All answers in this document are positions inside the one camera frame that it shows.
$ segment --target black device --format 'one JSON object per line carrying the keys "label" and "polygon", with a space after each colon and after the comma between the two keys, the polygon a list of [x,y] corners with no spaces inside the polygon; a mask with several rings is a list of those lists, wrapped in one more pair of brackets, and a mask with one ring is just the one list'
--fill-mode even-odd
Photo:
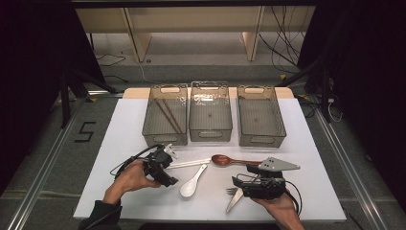
{"label": "black device", "polygon": [[[247,171],[257,174],[257,177],[240,173],[237,177],[232,176],[233,184],[242,189],[244,196],[270,200],[278,198],[286,192],[286,181],[282,171],[298,170],[299,168],[298,165],[270,157],[258,166],[247,165]],[[243,181],[239,179],[242,176],[253,179]]]}
{"label": "black device", "polygon": [[[147,157],[140,157],[142,154],[148,150],[156,148],[154,152],[150,152]],[[156,181],[160,184],[165,185],[166,187],[174,185],[178,179],[168,175],[164,172],[164,169],[167,168],[170,163],[173,161],[172,156],[177,158],[176,153],[172,150],[171,144],[165,146],[162,144],[154,145],[150,148],[144,149],[135,156],[131,156],[126,161],[122,163],[119,170],[115,174],[115,179],[119,177],[120,173],[125,170],[125,168],[135,160],[144,161],[144,173],[145,175],[151,175]]]}

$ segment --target white spoon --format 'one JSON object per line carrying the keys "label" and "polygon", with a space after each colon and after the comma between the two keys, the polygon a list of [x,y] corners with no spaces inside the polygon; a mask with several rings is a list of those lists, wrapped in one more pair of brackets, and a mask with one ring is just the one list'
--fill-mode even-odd
{"label": "white spoon", "polygon": [[182,185],[182,188],[180,188],[180,194],[184,197],[189,197],[194,194],[194,191],[196,191],[197,187],[197,180],[199,179],[200,174],[203,173],[203,171],[207,168],[206,164],[203,164],[199,171],[197,171],[196,175],[186,182],[184,185]]}

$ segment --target floor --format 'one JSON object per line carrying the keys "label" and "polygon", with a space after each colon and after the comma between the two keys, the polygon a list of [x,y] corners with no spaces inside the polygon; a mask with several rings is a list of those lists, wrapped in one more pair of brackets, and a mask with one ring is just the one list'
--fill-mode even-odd
{"label": "floor", "polygon": [[[276,33],[262,37],[289,57]],[[303,35],[292,46],[300,51]],[[277,84],[298,69],[273,54],[260,40],[255,61],[248,61],[239,33],[154,34],[146,60],[135,62],[126,34],[93,34],[95,55],[109,85],[118,89],[145,87],[155,82],[223,80],[230,85]],[[297,58],[290,51],[296,62]],[[290,85],[295,95],[305,95],[306,78]],[[110,95],[93,84],[91,96],[71,95],[72,123],[61,129],[60,101],[50,109],[47,125],[38,136],[8,189],[0,198],[0,229],[76,229],[72,218],[81,191],[92,170],[102,139],[122,96]],[[348,214],[341,223],[304,224],[306,229],[406,229],[406,215],[368,160],[362,145],[339,107],[331,108],[337,121],[327,124],[317,108],[317,95],[305,95],[304,116],[325,164],[333,188]],[[90,128],[91,141],[80,131]],[[121,220],[123,229],[138,229],[141,222]]]}

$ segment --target spoon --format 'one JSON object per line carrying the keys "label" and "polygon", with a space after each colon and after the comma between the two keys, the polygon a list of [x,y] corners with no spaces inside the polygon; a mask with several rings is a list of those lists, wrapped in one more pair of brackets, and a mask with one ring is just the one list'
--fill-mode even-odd
{"label": "spoon", "polygon": [[228,166],[228,165],[234,164],[234,163],[245,164],[245,165],[260,165],[260,163],[262,163],[261,161],[236,160],[236,159],[230,158],[226,155],[219,155],[219,154],[213,155],[212,161],[217,166]]}
{"label": "spoon", "polygon": [[180,194],[184,197],[189,197],[192,196],[194,194],[194,191],[196,191],[196,187],[197,187],[197,180],[200,177],[200,174],[203,173],[204,170],[206,170],[207,165],[203,164],[199,171],[197,171],[196,175],[189,180],[188,182],[186,182],[184,185],[182,185],[182,187],[180,188]]}

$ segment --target wooden spoon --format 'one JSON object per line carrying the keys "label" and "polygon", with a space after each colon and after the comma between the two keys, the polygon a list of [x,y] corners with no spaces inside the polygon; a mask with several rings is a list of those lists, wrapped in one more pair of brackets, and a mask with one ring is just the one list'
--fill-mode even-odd
{"label": "wooden spoon", "polygon": [[228,166],[230,164],[235,164],[235,163],[244,164],[244,165],[259,165],[260,163],[262,163],[261,161],[236,160],[236,159],[230,158],[226,155],[220,155],[220,154],[213,155],[212,161],[217,166]]}

